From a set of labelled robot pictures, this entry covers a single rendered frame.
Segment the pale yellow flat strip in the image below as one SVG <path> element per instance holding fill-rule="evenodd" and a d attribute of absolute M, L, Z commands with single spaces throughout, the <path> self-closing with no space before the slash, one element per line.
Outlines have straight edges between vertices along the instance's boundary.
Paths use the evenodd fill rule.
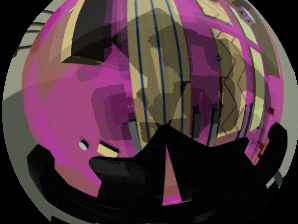
<path fill-rule="evenodd" d="M 251 67 L 253 67 L 253 77 L 254 77 L 254 95 L 253 95 L 253 120 L 251 120 L 250 131 L 254 128 L 259 127 L 261 123 L 262 112 L 263 112 L 263 97 L 265 97 L 265 75 L 263 75 L 263 64 L 261 57 L 255 55 L 254 52 L 250 53 Z M 250 132 L 249 131 L 249 132 Z"/>

